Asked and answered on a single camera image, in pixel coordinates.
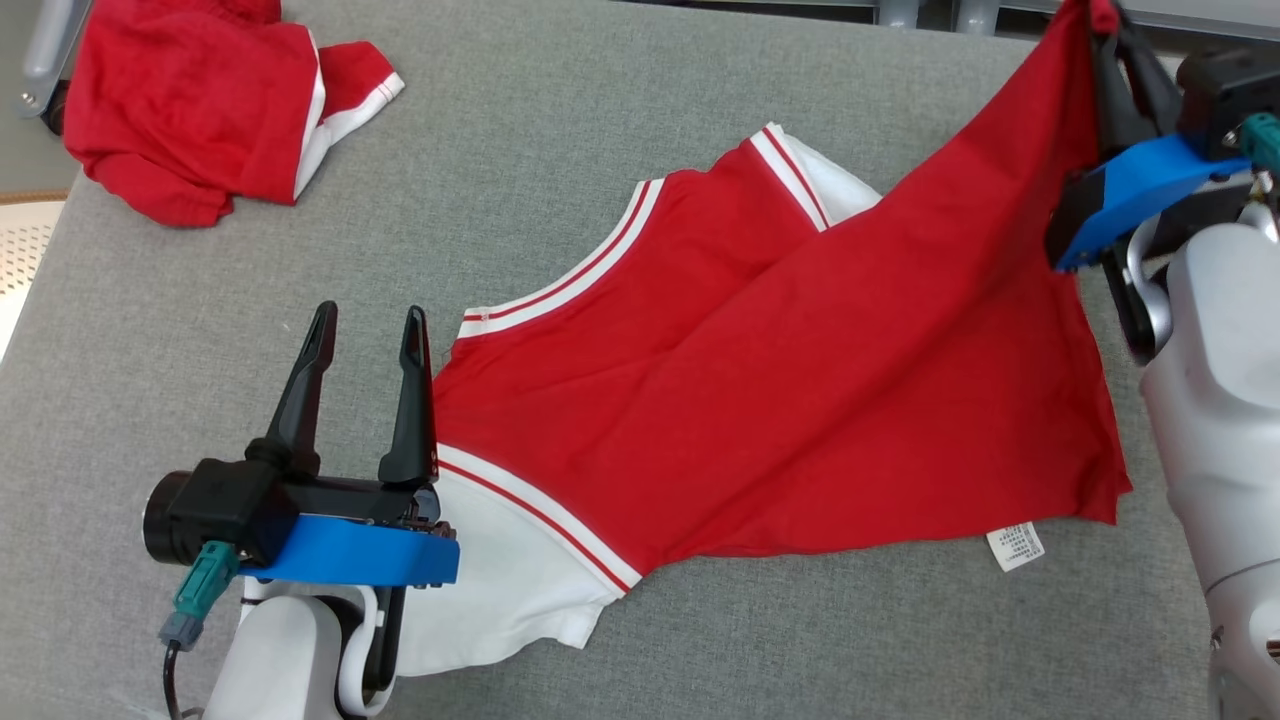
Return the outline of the right gripper, blue band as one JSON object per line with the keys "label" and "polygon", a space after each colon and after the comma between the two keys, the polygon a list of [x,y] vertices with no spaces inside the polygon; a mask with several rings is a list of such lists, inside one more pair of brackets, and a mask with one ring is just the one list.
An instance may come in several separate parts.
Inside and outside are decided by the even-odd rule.
{"label": "right gripper, blue band", "polygon": [[1174,135],[1180,90],[1128,14],[1114,33],[1091,33],[1091,64],[1098,151],[1115,158],[1062,188],[1044,233],[1056,272],[1096,264],[1123,236],[1212,178],[1251,169],[1243,156],[1207,160]]}

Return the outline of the left gripper, blue band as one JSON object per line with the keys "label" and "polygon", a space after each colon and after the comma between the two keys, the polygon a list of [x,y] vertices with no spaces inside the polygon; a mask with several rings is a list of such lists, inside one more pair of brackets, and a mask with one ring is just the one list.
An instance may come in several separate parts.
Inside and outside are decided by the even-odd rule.
{"label": "left gripper, blue band", "polygon": [[[323,375],[337,341],[338,306],[317,305],[264,437],[247,446],[247,459],[278,470],[319,474],[315,448]],[[399,348],[402,382],[389,451],[378,480],[390,488],[420,488],[436,477],[436,433],[428,319],[411,306]],[[283,550],[265,568],[239,566],[261,582],[314,585],[426,587],[453,584],[460,543],[424,529],[383,527],[349,519],[302,515]]]}

